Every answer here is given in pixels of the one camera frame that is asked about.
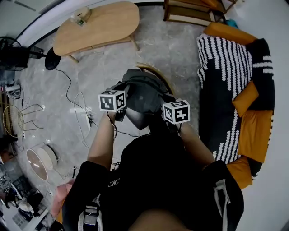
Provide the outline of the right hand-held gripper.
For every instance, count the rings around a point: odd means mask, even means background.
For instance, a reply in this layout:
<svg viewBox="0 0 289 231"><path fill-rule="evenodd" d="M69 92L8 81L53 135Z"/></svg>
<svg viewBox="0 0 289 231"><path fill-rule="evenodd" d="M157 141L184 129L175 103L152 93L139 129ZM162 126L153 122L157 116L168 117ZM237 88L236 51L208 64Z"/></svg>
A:
<svg viewBox="0 0 289 231"><path fill-rule="evenodd" d="M163 103L162 111L162 118L174 125L191 120L190 105L187 100Z"/></svg>

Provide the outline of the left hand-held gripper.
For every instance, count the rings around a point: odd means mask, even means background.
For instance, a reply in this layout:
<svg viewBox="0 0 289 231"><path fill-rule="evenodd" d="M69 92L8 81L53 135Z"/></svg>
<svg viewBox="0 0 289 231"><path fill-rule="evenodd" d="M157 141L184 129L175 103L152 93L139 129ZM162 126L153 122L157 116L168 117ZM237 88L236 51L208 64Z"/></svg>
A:
<svg viewBox="0 0 289 231"><path fill-rule="evenodd" d="M126 109L126 93L122 90L106 90L98 94L100 111L115 113L115 121L122 122Z"/></svg>

